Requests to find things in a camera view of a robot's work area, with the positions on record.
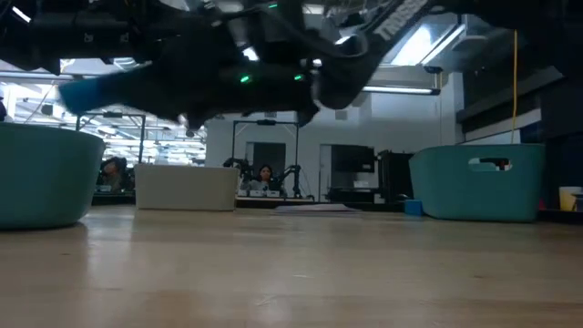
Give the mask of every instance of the teal plastic tub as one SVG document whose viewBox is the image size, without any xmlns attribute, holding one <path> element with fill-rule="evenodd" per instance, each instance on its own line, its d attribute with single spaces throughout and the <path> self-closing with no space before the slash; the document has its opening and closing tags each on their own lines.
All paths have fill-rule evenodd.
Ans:
<svg viewBox="0 0 583 328">
<path fill-rule="evenodd" d="M 0 123 L 0 229 L 74 224 L 89 210 L 105 144 L 83 132 Z"/>
<path fill-rule="evenodd" d="M 540 199 L 540 145 L 444 146 L 409 161 L 413 193 L 437 219 L 531 222 Z"/>
</svg>

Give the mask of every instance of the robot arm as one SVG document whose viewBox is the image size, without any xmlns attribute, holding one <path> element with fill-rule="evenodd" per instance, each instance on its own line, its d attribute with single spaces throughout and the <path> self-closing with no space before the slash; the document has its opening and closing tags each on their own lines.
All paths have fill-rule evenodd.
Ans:
<svg viewBox="0 0 583 328">
<path fill-rule="evenodd" d="M 573 0 L 537 0 L 527 12 L 518 1 L 393 0 L 340 45 L 305 28 L 302 1 L 246 0 L 239 13 L 222 13 L 211 1 L 192 12 L 157 0 L 100 0 L 77 7 L 56 5 L 59 2 L 85 3 L 2 2 L 0 59 L 55 74 L 60 72 L 58 59 L 67 57 L 98 57 L 107 63 L 112 57 L 133 56 L 138 62 L 152 62 L 62 86 L 62 99 L 74 113 L 122 103 L 167 119 L 186 114 L 190 127 L 197 128 L 222 113 L 296 111 L 299 123 L 307 124 L 319 110 L 315 100 L 334 109 L 350 105 L 385 54 L 435 6 L 518 29 L 540 45 L 572 49 L 559 58 L 548 50 L 548 59 L 563 64 L 557 68 L 565 75 L 581 71 L 573 68 L 583 51 L 564 37 L 565 17 L 548 10 L 564 9 L 563 4 Z M 16 5 L 26 9 L 29 21 L 15 15 Z M 241 53 L 228 28 L 232 19 L 245 20 L 259 61 Z M 321 67 L 312 66 L 314 58 L 321 59 Z"/>
</svg>

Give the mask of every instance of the white box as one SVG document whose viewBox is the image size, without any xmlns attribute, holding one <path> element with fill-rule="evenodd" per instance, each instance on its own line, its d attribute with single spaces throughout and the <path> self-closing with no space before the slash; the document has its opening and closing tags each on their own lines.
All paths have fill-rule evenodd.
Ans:
<svg viewBox="0 0 583 328">
<path fill-rule="evenodd" d="M 267 190 L 267 197 L 279 198 L 280 192 L 277 190 Z"/>
<path fill-rule="evenodd" d="M 263 192 L 263 190 L 251 190 L 251 191 L 249 191 L 249 196 L 251 196 L 251 197 L 263 197 L 263 196 L 265 196 L 265 193 Z"/>
</svg>

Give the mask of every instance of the fluorescent light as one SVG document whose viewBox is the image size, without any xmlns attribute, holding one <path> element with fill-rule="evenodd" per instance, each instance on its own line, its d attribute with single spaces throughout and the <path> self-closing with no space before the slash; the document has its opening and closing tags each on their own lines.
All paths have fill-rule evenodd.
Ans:
<svg viewBox="0 0 583 328">
<path fill-rule="evenodd" d="M 352 36 L 343 36 L 340 39 L 338 39 L 338 41 L 334 42 L 334 44 L 341 45 L 341 44 L 343 44 L 344 42 L 346 42 L 346 40 L 348 40 L 351 37 Z"/>
<path fill-rule="evenodd" d="M 133 125 L 121 125 L 121 126 L 116 125 L 115 127 L 116 128 L 123 128 L 123 129 L 142 129 L 142 127 L 133 126 Z M 148 126 L 146 126 L 146 130 L 160 130 L 161 131 L 161 130 L 169 130 L 169 129 L 170 129 L 169 127 L 148 127 Z"/>
<path fill-rule="evenodd" d="M 139 146 L 139 140 L 131 140 L 131 139 L 117 139 L 117 138 L 104 138 L 104 142 L 115 144 L 118 146 Z M 183 141 L 183 140 L 159 140 L 158 145 L 154 143 L 154 140 L 144 140 L 144 147 L 156 147 L 156 146 L 189 146 L 195 148 L 203 148 L 202 145 L 198 141 Z"/>
<path fill-rule="evenodd" d="M 245 50 L 243 50 L 243 55 L 245 55 L 250 61 L 258 61 L 259 58 L 257 57 L 257 54 L 255 53 L 255 50 L 253 50 L 252 47 L 248 47 Z"/>
<path fill-rule="evenodd" d="M 431 95 L 433 92 L 429 88 L 417 87 L 364 87 L 364 92 L 382 92 L 382 93 L 401 93 L 401 94 L 416 94 L 416 95 Z"/>
<path fill-rule="evenodd" d="M 18 15 L 18 17 L 22 18 L 25 22 L 30 23 L 30 17 L 25 15 L 20 9 L 16 8 L 15 6 L 12 7 L 12 11 Z"/>
<path fill-rule="evenodd" d="M 391 65 L 415 66 L 431 51 L 431 32 L 425 26 L 419 27 L 399 50 Z"/>
<path fill-rule="evenodd" d="M 452 34 L 450 34 L 442 43 L 436 46 L 423 60 L 421 64 L 427 65 L 430 61 L 432 61 L 437 55 L 439 55 L 444 49 L 449 46 L 454 40 L 465 31 L 465 25 L 460 25 Z"/>
<path fill-rule="evenodd" d="M 115 135 L 116 133 L 118 133 L 118 131 L 114 128 L 103 127 L 103 126 L 97 127 L 97 131 L 103 132 L 105 134 L 110 134 L 110 135 Z"/>
</svg>

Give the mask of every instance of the desk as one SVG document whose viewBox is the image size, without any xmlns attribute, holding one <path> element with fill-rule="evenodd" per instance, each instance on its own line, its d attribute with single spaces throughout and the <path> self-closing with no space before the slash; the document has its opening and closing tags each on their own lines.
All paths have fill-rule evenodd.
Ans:
<svg viewBox="0 0 583 328">
<path fill-rule="evenodd" d="M 1 327 L 583 323 L 579 227 L 123 206 L 81 222 L 3 234 Z"/>
<path fill-rule="evenodd" d="M 237 207 L 243 209 L 275 209 L 285 205 L 308 205 L 314 204 L 310 199 L 283 199 L 267 197 L 239 197 L 237 196 Z"/>
</svg>

